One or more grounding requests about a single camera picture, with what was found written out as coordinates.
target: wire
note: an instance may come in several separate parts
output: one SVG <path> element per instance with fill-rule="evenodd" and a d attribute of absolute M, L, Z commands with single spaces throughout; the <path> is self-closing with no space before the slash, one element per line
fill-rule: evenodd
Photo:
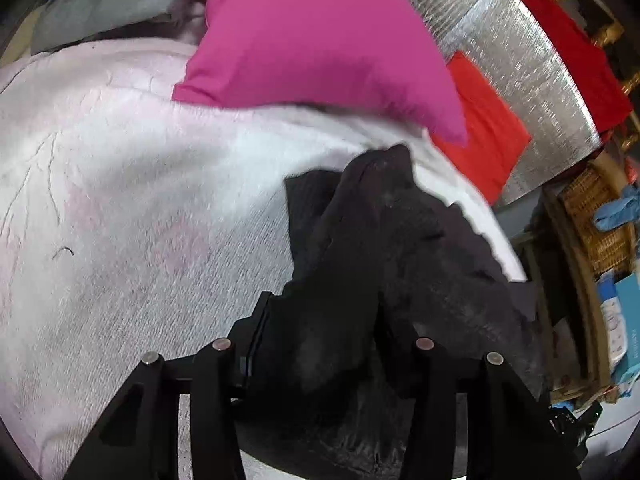
<path fill-rule="evenodd" d="M 596 436 L 596 435 L 601 435 L 601 434 L 605 433 L 605 431 L 613 430 L 613 428 L 615 428 L 615 427 L 619 426 L 620 424 L 624 424 L 626 421 L 631 420 L 631 419 L 632 419 L 632 418 L 634 418 L 636 415 L 640 415 L 640 410 L 639 410 L 639 411 L 637 411 L 637 412 L 635 412 L 633 415 L 628 416 L 625 420 L 621 420 L 620 422 L 618 422 L 618 423 L 614 424 L 614 425 L 613 425 L 613 426 L 611 426 L 610 428 L 607 428 L 606 430 L 602 430 L 602 431 L 599 431 L 598 433 L 590 434 L 587 438 L 591 438 L 591 437 Z"/>

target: silver screw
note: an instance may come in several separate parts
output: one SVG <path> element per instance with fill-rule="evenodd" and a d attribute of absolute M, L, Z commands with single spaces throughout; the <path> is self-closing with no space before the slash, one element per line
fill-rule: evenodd
<path fill-rule="evenodd" d="M 504 362 L 504 357 L 502 357 L 502 354 L 498 354 L 498 352 L 489 352 L 486 355 L 486 360 L 492 365 L 500 366 Z"/>
<path fill-rule="evenodd" d="M 419 337 L 418 339 L 415 340 L 415 345 L 420 350 L 433 350 L 433 347 L 436 346 L 436 343 L 434 343 L 428 337 Z"/>
<path fill-rule="evenodd" d="M 159 358 L 159 357 L 160 357 L 160 356 L 158 355 L 158 352 L 150 351 L 150 352 L 145 352 L 145 353 L 143 353 L 143 354 L 142 354 L 142 357 L 141 357 L 141 359 L 140 359 L 140 360 L 141 360 L 145 365 L 149 366 L 150 364 L 153 364 L 153 363 L 155 363 L 156 361 L 158 361 L 158 358 Z"/>
<path fill-rule="evenodd" d="M 219 337 L 213 343 L 211 343 L 215 350 L 222 352 L 223 350 L 229 350 L 231 348 L 231 339 L 228 337 Z"/>

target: black fabric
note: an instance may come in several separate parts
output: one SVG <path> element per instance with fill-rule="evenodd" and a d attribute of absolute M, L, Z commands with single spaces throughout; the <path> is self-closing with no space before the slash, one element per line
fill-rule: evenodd
<path fill-rule="evenodd" d="M 453 355 L 501 352 L 540 393 L 538 340 L 500 265 L 458 206 L 415 185 L 406 147 L 286 189 L 293 279 L 270 305 L 237 414 L 242 449 L 307 479 L 398 477 L 413 401 L 386 384 L 372 340 L 379 308 Z M 457 429 L 462 475 L 464 416 Z"/>

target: red cloth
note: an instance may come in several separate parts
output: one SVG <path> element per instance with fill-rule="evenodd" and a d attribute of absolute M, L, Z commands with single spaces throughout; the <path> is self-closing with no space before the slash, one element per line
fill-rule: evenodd
<path fill-rule="evenodd" d="M 633 109 L 620 89 L 607 56 L 591 43 L 574 20 L 553 0 L 522 0 L 546 32 L 574 78 L 600 133 L 622 123 Z"/>
<path fill-rule="evenodd" d="M 437 133 L 431 139 L 492 204 L 531 136 L 464 54 L 456 52 L 447 67 L 462 102 L 468 140 L 460 146 Z"/>

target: pillow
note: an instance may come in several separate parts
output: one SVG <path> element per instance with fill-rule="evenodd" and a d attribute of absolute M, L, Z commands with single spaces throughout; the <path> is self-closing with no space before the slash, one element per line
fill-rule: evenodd
<path fill-rule="evenodd" d="M 466 146 L 458 146 L 436 132 L 431 139 L 492 204 L 531 136 L 464 54 L 456 52 L 447 67 L 462 102 L 468 141 Z"/>
<path fill-rule="evenodd" d="M 453 81 L 408 0 L 207 0 L 206 15 L 174 100 L 360 108 L 465 142 Z"/>
<path fill-rule="evenodd" d="M 607 54 L 553 0 L 522 0 L 545 31 L 600 133 L 623 123 L 633 106 L 612 72 Z"/>

